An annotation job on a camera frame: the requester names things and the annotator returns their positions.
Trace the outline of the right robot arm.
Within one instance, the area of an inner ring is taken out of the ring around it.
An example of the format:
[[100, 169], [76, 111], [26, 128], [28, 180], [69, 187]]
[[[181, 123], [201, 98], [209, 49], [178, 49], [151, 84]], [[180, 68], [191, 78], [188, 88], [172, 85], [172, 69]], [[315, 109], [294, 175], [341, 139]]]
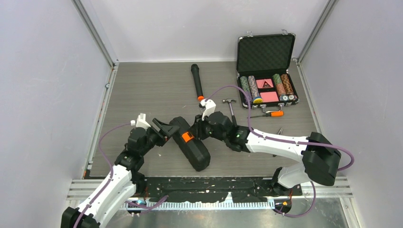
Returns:
[[305, 182], [333, 186], [336, 181], [341, 153], [331, 148], [320, 133], [312, 132], [309, 137], [265, 133], [234, 124], [222, 112], [207, 117], [197, 115], [191, 132], [200, 140], [211, 137], [222, 141], [236, 152], [268, 153], [296, 161], [290, 167], [277, 168], [273, 174], [271, 188], [278, 195]]

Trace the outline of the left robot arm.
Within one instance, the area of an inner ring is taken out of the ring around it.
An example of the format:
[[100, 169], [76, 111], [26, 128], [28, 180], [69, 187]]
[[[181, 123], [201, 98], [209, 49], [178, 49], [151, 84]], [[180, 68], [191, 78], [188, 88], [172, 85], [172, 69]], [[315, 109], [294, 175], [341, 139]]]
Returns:
[[132, 120], [127, 143], [110, 172], [100, 185], [76, 208], [68, 207], [62, 214], [62, 228], [104, 228], [131, 197], [145, 193], [145, 176], [139, 172], [144, 156], [155, 146], [164, 146], [179, 126], [163, 123], [154, 118], [154, 126], [140, 114]]

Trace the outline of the black tool kit case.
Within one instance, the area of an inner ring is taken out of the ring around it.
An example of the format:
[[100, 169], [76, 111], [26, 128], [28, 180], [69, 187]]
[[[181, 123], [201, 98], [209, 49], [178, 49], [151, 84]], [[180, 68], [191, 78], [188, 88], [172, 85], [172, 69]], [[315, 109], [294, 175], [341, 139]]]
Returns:
[[203, 144], [190, 131], [190, 125], [181, 116], [175, 117], [170, 121], [171, 125], [176, 125], [179, 130], [172, 136], [182, 153], [188, 159], [191, 166], [196, 171], [206, 169], [211, 160], [211, 155]]

